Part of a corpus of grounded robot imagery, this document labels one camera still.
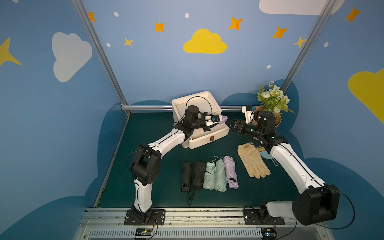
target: yellow cloud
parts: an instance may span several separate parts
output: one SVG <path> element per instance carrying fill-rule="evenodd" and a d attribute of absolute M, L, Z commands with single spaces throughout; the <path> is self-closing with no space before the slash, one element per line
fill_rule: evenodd
<path fill-rule="evenodd" d="M 192 39 L 184 44 L 183 49 L 187 53 L 223 53 L 227 45 L 217 33 L 202 28 L 192 35 Z"/>
<path fill-rule="evenodd" d="M 348 81 L 351 93 L 357 97 L 382 123 L 384 123 L 384 68 L 377 73 L 358 72 Z"/>

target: yellow star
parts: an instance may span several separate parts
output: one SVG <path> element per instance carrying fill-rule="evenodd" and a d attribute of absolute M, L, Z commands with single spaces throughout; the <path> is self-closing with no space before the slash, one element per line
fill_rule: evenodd
<path fill-rule="evenodd" d="M 300 40 L 295 43 L 294 45 L 299 45 L 299 48 L 301 48 L 301 45 L 303 44 L 303 42 L 305 42 L 307 39 L 302 39 L 301 36 L 300 36 Z"/>
<path fill-rule="evenodd" d="M 95 19 L 95 13 L 93 12 L 93 13 L 88 13 L 88 15 L 89 15 L 89 18 L 91 19 L 91 21 L 94 21 L 94 22 L 96 22 L 96 19 Z"/>
<path fill-rule="evenodd" d="M 353 19 L 357 16 L 357 14 L 361 13 L 361 11 L 356 11 L 355 7 L 353 7 L 351 13 L 345 18 L 350 22 L 353 22 Z"/>
<path fill-rule="evenodd" d="M 277 27 L 277 31 L 276 31 L 275 35 L 272 38 L 280 38 L 280 39 L 282 39 L 283 38 L 283 34 L 285 33 L 286 30 L 288 30 L 288 28 L 281 29 L 281 28 Z"/>
<path fill-rule="evenodd" d="M 10 61 L 19 65 L 22 65 L 19 61 L 16 60 L 10 53 L 9 53 L 9 43 L 11 42 L 11 38 L 7 38 L 3 44 L 0 46 L 0 66 L 6 61 Z"/>
<path fill-rule="evenodd" d="M 228 28 L 228 30 L 236 29 L 236 30 L 238 31 L 238 30 L 239 30 L 239 27 L 240 27 L 240 23 L 241 23 L 241 21 L 243 21 L 243 19 L 236 20 L 236 19 L 232 18 L 232 24 L 231 24 L 231 26 Z"/>
<path fill-rule="evenodd" d="M 157 22 L 155 22 L 155 23 L 156 23 L 156 30 L 155 31 L 162 31 L 162 32 L 164 32 L 163 27 L 164 27 L 165 23 L 157 23 Z"/>
<path fill-rule="evenodd" d="M 133 40 L 128 41 L 126 38 L 124 38 L 124 39 L 125 39 L 125 44 L 124 45 L 129 45 L 132 48 L 131 42 L 133 42 Z"/>

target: cable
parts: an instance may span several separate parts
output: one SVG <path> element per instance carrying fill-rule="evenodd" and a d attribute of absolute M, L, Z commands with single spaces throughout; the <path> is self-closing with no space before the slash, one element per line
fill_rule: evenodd
<path fill-rule="evenodd" d="M 333 190 L 333 189 L 329 189 L 329 188 L 327 188 L 327 187 L 325 187 L 325 186 L 322 186 L 322 187 L 323 187 L 323 188 L 326 188 L 326 189 L 328 189 L 328 190 L 331 190 L 331 191 L 334 191 L 334 192 L 337 192 L 337 193 L 339 193 L 339 194 L 344 195 L 344 196 L 348 199 L 349 203 L 350 203 L 351 206 L 352 206 L 352 209 L 353 209 L 353 218 L 352 218 L 352 220 L 351 220 L 351 222 L 350 222 L 349 224 L 347 224 L 347 225 L 344 226 L 344 227 L 339 227 L 339 228 L 326 227 L 326 226 L 322 226 L 322 225 L 317 224 L 317 223 L 316 223 L 316 225 L 317 225 L 317 226 L 321 226 L 321 227 L 323 227 L 323 228 L 332 229 L 332 230 L 341 230 L 341 229 L 345 229 L 345 228 L 349 227 L 349 226 L 353 223 L 353 221 L 355 221 L 355 216 L 356 216 L 355 207 L 353 206 L 352 201 L 348 198 L 347 195 L 345 195 L 345 194 L 342 193 L 342 192 L 339 192 L 339 191 L 336 191 L 336 190 Z"/>
<path fill-rule="evenodd" d="M 154 224 L 156 224 L 156 232 L 154 235 L 152 235 L 148 240 L 150 240 L 151 238 L 153 238 L 156 234 L 157 234 L 157 230 L 159 228 L 159 226 L 157 225 L 157 221 L 156 221 L 156 218 L 155 217 L 152 217 L 153 221 L 154 221 Z"/>
<path fill-rule="evenodd" d="M 173 122 L 173 123 L 178 124 L 178 122 Z M 171 126 L 170 123 L 168 123 L 168 126 L 175 127 L 175 125 Z"/>
<path fill-rule="evenodd" d="M 314 179 L 314 177 L 312 177 L 312 175 L 304 168 L 304 166 L 300 163 L 300 161 L 284 146 L 284 145 L 282 145 L 282 144 L 280 144 L 279 143 L 279 145 L 280 146 L 282 146 L 283 148 L 285 148 L 291 155 L 292 155 L 292 157 L 294 157 L 295 159 L 296 159 L 296 161 L 301 165 L 301 167 L 308 173 L 308 175 L 317 183 L 317 184 L 319 184 L 320 186 L 322 186 L 323 188 L 326 188 L 326 189 L 328 189 L 328 190 L 330 190 L 330 191 L 334 191 L 334 192 L 337 192 L 337 193 L 339 193 L 339 194 L 342 194 L 342 195 L 344 195 L 347 199 L 348 199 L 348 201 L 349 201 L 349 203 L 351 204 L 351 206 L 352 206 L 352 210 L 353 210 L 353 218 L 352 218 L 352 220 L 351 220 L 351 222 L 349 223 L 349 224 L 347 224 L 346 226 L 344 226 L 344 227 L 340 227 L 340 228 L 332 228 L 332 227 L 326 227 L 326 226 L 322 226 L 322 225 L 320 225 L 320 224 L 317 224 L 316 223 L 316 225 L 318 225 L 318 226 L 321 226 L 321 227 L 323 227 L 323 228 L 328 228 L 328 229 L 332 229 L 332 230 L 341 230 L 341 229 L 345 229 L 345 228 L 347 228 L 347 227 L 349 227 L 352 223 L 353 223 L 353 221 L 355 220 L 355 216 L 356 216 L 356 212 L 355 212 L 355 207 L 353 206 L 353 203 L 352 203 L 352 201 L 349 199 L 349 197 L 347 196 L 347 195 L 345 195 L 344 193 L 342 193 L 342 192 L 339 192 L 339 191 L 336 191 L 336 190 L 333 190 L 333 189 L 329 189 L 329 188 L 327 188 L 327 187 L 325 187 L 324 185 L 321 185 L 319 182 L 317 182 L 316 181 L 316 179 Z"/>
<path fill-rule="evenodd" d="M 188 101 L 186 102 L 186 104 L 185 104 L 185 110 L 184 110 L 184 115 L 180 118 L 180 120 L 179 120 L 177 123 L 179 123 L 179 122 L 181 122 L 181 121 L 183 120 L 183 117 L 185 116 L 185 111 L 187 110 L 188 102 L 189 102 L 189 100 L 191 100 L 192 98 L 203 98 L 203 99 L 205 99 L 205 100 L 207 101 L 207 103 L 209 104 L 209 106 L 211 107 L 211 115 L 213 115 L 213 111 L 212 111 L 211 103 L 210 103 L 206 98 L 204 98 L 204 97 L 201 97 L 201 96 L 194 96 L 194 97 L 191 97 L 190 99 L 188 99 Z"/>
<path fill-rule="evenodd" d="M 121 170 L 120 170 L 120 166 L 121 166 L 121 162 L 123 161 L 123 159 L 124 159 L 125 157 L 127 157 L 128 155 L 131 155 L 132 153 L 140 152 L 140 151 L 142 151 L 142 149 L 141 149 L 141 150 L 134 151 L 134 152 L 131 152 L 131 153 L 128 153 L 127 155 L 125 155 L 125 156 L 120 160 L 120 163 L 119 163 L 119 173 L 120 173 L 120 176 L 121 176 L 122 178 L 124 178 L 125 180 L 127 180 L 128 182 L 134 183 L 134 184 L 136 184 L 136 185 L 138 185 L 138 184 L 135 183 L 135 182 L 132 182 L 131 180 L 129 180 L 129 179 L 127 179 L 127 178 L 125 178 L 125 177 L 123 176 L 123 174 L 121 173 Z"/>
<path fill-rule="evenodd" d="M 272 97 L 272 98 L 268 99 L 267 102 L 270 101 L 270 100 L 273 99 L 273 98 L 279 98 L 279 101 L 277 101 L 277 103 L 273 106 L 273 108 L 271 108 L 271 110 L 270 110 L 269 112 L 272 112 L 273 109 L 276 107 L 276 105 L 279 104 L 279 102 L 281 101 L 281 97 L 276 96 L 276 97 Z"/>
<path fill-rule="evenodd" d="M 286 236 L 290 235 L 290 234 L 295 230 L 296 226 L 297 226 L 297 220 L 296 220 L 295 227 L 292 229 L 292 231 L 290 231 L 288 234 L 285 234 L 285 235 L 282 236 L 282 237 L 276 238 L 275 240 L 278 240 L 278 239 L 281 239 L 281 238 L 283 238 L 283 237 L 286 237 Z"/>
<path fill-rule="evenodd" d="M 284 145 L 282 145 L 282 144 L 280 144 L 280 143 L 278 143 L 278 145 L 280 145 L 280 146 L 282 146 L 283 148 L 285 148 L 288 152 L 289 152 L 289 154 L 292 156 L 292 157 L 294 157 L 295 159 L 296 159 L 296 161 L 300 164 L 300 166 L 308 173 L 308 175 L 312 178 L 312 179 L 314 179 L 314 177 L 312 177 L 312 175 L 304 168 L 304 166 L 301 164 L 301 162 L 293 155 L 293 153 L 291 153 L 291 151 L 289 151 L 288 150 L 288 148 L 286 148 Z"/>
<path fill-rule="evenodd" d="M 120 170 L 120 166 L 121 166 L 121 162 L 123 161 L 123 159 L 124 159 L 125 157 L 127 157 L 128 155 L 131 155 L 132 153 L 139 152 L 139 151 L 142 151 L 142 149 L 141 149 L 141 150 L 134 151 L 134 152 L 131 152 L 131 153 L 128 153 L 127 155 L 125 155 L 125 156 L 120 160 L 120 163 L 119 163 L 119 173 L 120 173 L 120 176 L 121 176 L 122 178 L 124 178 L 125 180 L 127 180 L 128 182 L 131 182 L 131 183 L 136 184 L 137 186 L 139 186 L 138 183 L 136 183 L 136 182 L 132 182 L 131 180 L 129 180 L 129 179 L 127 179 L 127 178 L 125 178 L 125 177 L 123 176 L 123 174 L 121 173 L 121 170 Z M 138 193 L 138 192 L 139 192 L 139 188 L 137 188 L 137 191 L 136 191 L 137 205 L 138 205 L 138 207 L 139 207 L 140 212 L 143 212 L 143 211 L 141 210 L 141 207 L 140 207 L 140 204 L 139 204 L 139 193 Z"/>

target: beige glove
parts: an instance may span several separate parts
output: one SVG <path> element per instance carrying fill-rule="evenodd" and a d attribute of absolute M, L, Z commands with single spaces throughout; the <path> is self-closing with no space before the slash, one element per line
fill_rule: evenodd
<path fill-rule="evenodd" d="M 254 145 L 249 143 L 239 145 L 237 153 L 250 177 L 260 178 L 271 174 Z"/>

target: dark green floor mat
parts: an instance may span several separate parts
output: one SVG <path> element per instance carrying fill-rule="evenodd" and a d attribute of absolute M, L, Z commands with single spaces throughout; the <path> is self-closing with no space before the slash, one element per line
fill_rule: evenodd
<path fill-rule="evenodd" d="M 226 113 L 229 120 L 243 119 L 244 114 Z M 172 113 L 133 113 L 128 121 L 111 174 L 101 197 L 99 207 L 131 207 L 135 201 L 135 186 L 120 176 L 119 163 L 126 154 L 136 150 L 139 143 L 151 143 L 171 131 Z M 239 188 L 227 192 L 203 189 L 196 191 L 191 207 L 242 207 L 259 206 L 260 202 L 271 200 L 295 200 L 298 191 L 293 181 L 281 166 L 274 166 L 264 159 L 271 171 L 265 178 L 249 177 L 243 162 L 237 154 L 239 144 L 247 143 L 247 136 L 233 133 L 196 149 L 176 146 L 161 162 L 159 177 L 153 183 L 152 201 L 154 207 L 188 207 L 187 193 L 182 193 L 180 166 L 183 161 L 212 161 L 213 156 L 233 157 Z M 121 172 L 132 179 L 129 165 L 133 154 L 121 163 Z"/>

